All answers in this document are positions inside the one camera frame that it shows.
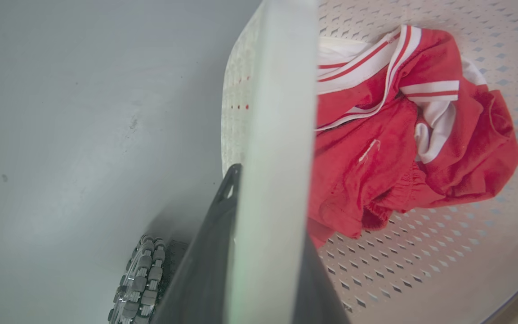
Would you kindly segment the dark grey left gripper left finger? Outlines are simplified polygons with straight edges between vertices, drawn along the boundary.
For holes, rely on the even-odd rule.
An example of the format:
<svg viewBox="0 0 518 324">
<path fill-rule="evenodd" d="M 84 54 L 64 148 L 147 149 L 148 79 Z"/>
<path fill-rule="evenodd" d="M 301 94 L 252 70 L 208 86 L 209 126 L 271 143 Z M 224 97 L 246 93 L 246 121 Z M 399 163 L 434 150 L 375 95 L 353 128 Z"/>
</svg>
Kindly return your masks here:
<svg viewBox="0 0 518 324">
<path fill-rule="evenodd" d="M 232 164 L 199 232 L 156 305 L 152 324 L 224 324 L 230 245 L 242 165 Z"/>
</svg>

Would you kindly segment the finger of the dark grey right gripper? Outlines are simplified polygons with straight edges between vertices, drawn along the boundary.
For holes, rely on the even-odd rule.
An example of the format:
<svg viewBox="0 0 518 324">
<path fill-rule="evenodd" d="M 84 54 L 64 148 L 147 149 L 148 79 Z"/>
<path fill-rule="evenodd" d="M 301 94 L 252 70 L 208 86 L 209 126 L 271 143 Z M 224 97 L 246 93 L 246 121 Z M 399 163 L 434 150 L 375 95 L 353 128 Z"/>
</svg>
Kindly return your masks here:
<svg viewBox="0 0 518 324">
<path fill-rule="evenodd" d="M 292 324 L 349 324 L 326 269 L 308 233 L 304 233 Z"/>
</svg>

